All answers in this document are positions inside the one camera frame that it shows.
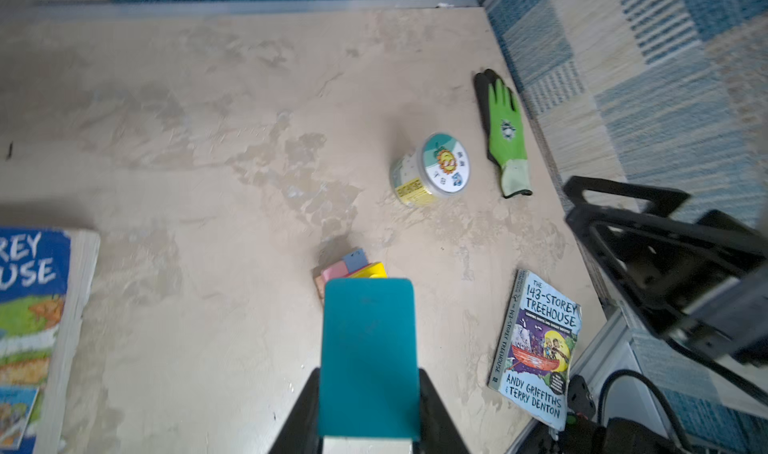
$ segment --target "plastic container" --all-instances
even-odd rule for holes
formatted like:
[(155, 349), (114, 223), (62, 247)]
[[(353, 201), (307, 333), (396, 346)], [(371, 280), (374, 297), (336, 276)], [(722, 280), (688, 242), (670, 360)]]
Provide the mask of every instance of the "plastic container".
[(403, 204), (428, 205), (460, 193), (469, 181), (469, 157), (461, 142), (435, 133), (421, 149), (392, 166), (392, 188)]

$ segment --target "sticker label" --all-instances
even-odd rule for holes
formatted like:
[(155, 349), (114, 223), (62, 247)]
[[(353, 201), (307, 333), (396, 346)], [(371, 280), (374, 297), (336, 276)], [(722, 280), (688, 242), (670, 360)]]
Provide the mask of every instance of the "sticker label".
[(516, 131), (517, 130), (514, 128), (512, 123), (510, 123), (506, 119), (502, 119), (502, 136), (504, 136), (504, 139), (506, 139), (507, 141), (512, 141), (512, 139), (514, 138), (514, 133)]
[(426, 206), (435, 200), (435, 196), (427, 191), (419, 178), (398, 186), (397, 197), (406, 204), (417, 206)]
[(469, 180), (469, 158), (461, 142), (438, 133), (424, 147), (424, 166), (429, 179), (445, 192), (464, 188)]

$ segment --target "glove cuff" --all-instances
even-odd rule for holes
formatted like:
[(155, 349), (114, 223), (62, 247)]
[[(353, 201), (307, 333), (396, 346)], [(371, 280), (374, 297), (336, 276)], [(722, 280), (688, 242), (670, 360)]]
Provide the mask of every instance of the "glove cuff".
[(505, 199), (518, 194), (523, 196), (533, 194), (527, 159), (509, 159), (504, 163), (502, 167), (502, 192)]

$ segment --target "book cover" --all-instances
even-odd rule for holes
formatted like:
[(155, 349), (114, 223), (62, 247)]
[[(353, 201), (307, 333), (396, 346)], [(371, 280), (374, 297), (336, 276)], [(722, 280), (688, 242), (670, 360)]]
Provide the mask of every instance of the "book cover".
[(518, 272), (488, 385), (562, 431), (579, 305), (531, 271)]
[[(69, 263), (70, 239), (62, 231), (0, 228), (0, 392), (5, 395), (0, 400), (0, 427), (10, 429), (7, 420), (17, 420), (24, 402), (29, 407), (23, 429), (6, 432), (14, 442), (0, 440), (0, 452), (34, 449)], [(14, 392), (19, 400), (10, 402)], [(29, 398), (29, 392), (35, 396)]]
[(317, 431), (418, 440), (416, 305), (407, 279), (326, 286)]

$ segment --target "yellow label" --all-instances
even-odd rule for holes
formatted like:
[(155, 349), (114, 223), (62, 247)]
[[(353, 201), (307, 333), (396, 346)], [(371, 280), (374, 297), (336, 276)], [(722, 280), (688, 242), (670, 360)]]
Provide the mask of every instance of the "yellow label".
[(348, 277), (368, 277), (369, 279), (375, 279), (377, 277), (386, 277), (386, 270), (384, 265), (377, 262), (372, 265), (367, 265), (359, 271), (351, 273)]
[(426, 206), (435, 200), (419, 178), (411, 179), (397, 188), (397, 197), (406, 204)]

